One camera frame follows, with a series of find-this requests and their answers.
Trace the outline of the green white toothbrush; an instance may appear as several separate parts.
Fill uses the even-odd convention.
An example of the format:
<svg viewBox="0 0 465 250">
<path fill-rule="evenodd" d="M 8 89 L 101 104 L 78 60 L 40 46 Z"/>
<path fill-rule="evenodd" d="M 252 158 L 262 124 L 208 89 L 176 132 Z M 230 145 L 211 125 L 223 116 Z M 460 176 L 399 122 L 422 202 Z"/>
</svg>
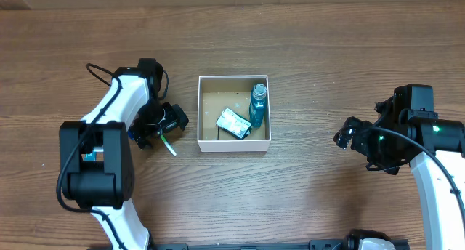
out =
<svg viewBox="0 0 465 250">
<path fill-rule="evenodd" d="M 163 144 L 165 145 L 165 147 L 168 149 L 168 151 L 170 152 L 170 154 L 172 154 L 173 156 L 177 156 L 177 152 L 173 149 L 173 147 L 171 146 L 171 144 L 169 143 L 169 141 L 164 137 L 163 134 L 160 135 L 160 138 L 161 140 L 163 141 Z"/>
</svg>

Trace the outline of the green white soap packet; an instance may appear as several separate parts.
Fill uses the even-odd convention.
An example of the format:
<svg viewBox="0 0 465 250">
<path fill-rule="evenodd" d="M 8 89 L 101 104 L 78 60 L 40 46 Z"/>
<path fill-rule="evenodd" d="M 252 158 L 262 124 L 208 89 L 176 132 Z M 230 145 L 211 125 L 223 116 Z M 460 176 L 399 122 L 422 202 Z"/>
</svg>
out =
<svg viewBox="0 0 465 250">
<path fill-rule="evenodd" d="M 233 110 L 225 108 L 216 121 L 216 126 L 231 134 L 238 140 L 243 140 L 250 135 L 251 122 L 238 115 Z"/>
</svg>

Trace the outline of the blue mouthwash bottle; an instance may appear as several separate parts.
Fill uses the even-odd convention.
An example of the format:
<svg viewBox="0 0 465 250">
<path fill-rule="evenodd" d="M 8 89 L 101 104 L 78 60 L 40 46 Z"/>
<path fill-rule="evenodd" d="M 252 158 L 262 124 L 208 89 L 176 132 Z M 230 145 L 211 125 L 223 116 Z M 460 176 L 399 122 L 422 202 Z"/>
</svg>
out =
<svg viewBox="0 0 465 250">
<path fill-rule="evenodd" d="M 264 84 L 256 84 L 251 90 L 251 103 L 249 106 L 249 118 L 253 128 L 259 128 L 267 109 L 267 87 Z"/>
</svg>

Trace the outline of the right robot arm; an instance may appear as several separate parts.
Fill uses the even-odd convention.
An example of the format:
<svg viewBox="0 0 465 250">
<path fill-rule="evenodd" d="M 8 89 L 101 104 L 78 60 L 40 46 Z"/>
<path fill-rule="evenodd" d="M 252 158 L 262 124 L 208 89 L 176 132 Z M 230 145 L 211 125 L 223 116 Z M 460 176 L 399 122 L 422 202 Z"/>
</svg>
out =
<svg viewBox="0 0 465 250">
<path fill-rule="evenodd" d="M 464 248 L 464 124 L 439 118 L 429 85 L 399 86 L 371 123 L 349 117 L 333 140 L 367 158 L 371 172 L 408 165 L 421 202 L 426 247 Z"/>
</svg>

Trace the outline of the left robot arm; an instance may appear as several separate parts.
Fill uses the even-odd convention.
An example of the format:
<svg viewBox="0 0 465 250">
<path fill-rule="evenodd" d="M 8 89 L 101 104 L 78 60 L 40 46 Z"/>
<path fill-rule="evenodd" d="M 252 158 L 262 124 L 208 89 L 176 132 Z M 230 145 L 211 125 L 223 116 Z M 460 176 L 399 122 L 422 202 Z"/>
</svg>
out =
<svg viewBox="0 0 465 250">
<path fill-rule="evenodd" d="M 165 100 L 168 73 L 154 58 L 111 73 L 109 90 L 79 121 L 59 129 L 60 173 L 56 196 L 69 212 L 89 213 L 102 226 L 111 249 L 155 249 L 132 200 L 135 173 L 129 142 L 141 149 L 150 138 L 185 129 L 189 119 Z"/>
</svg>

